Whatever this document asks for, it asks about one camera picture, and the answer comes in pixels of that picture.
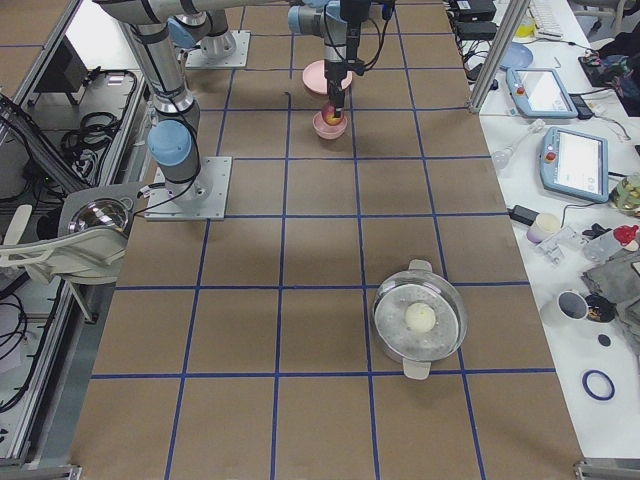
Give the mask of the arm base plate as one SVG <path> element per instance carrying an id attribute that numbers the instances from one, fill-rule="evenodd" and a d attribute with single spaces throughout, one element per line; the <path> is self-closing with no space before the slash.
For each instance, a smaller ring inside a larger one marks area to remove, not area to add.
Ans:
<path id="1" fill-rule="evenodd" d="M 176 185 L 152 189 L 142 213 L 148 221 L 222 220 L 232 170 L 231 157 L 202 157 L 201 171 L 194 184 L 182 196 Z"/>
<path id="2" fill-rule="evenodd" d="M 206 36 L 198 47 L 189 51 L 186 68 L 220 70 L 244 68 L 247 63 L 251 33 L 249 30 L 228 30 L 217 36 Z"/>

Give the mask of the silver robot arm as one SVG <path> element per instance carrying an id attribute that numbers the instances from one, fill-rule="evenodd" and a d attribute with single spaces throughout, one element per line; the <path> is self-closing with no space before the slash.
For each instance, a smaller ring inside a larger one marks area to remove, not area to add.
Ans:
<path id="1" fill-rule="evenodd" d="M 324 42 L 324 78 L 328 103 L 321 110 L 324 124 L 342 125 L 346 80 L 362 67 L 357 58 L 360 23 L 352 16 L 351 1 L 304 1 L 288 12 L 292 32 L 320 37 Z M 229 31 L 222 10 L 195 11 L 168 19 L 169 38 L 187 52 L 198 50 L 200 58 L 220 63 L 235 54 L 236 35 Z"/>
<path id="2" fill-rule="evenodd" d="M 168 198 L 186 205 L 204 200 L 212 181 L 198 152 L 199 106 L 189 90 L 175 49 L 204 45 L 229 35 L 226 12 L 239 1 L 101 1 L 99 7 L 124 28 L 127 41 L 153 92 L 159 122 L 148 136 L 148 149 L 164 176 Z M 328 102 L 313 118 L 325 139 L 342 135 L 344 82 L 363 75 L 368 63 L 358 56 L 361 27 L 369 18 L 368 1 L 296 1 L 289 28 L 322 38 Z"/>

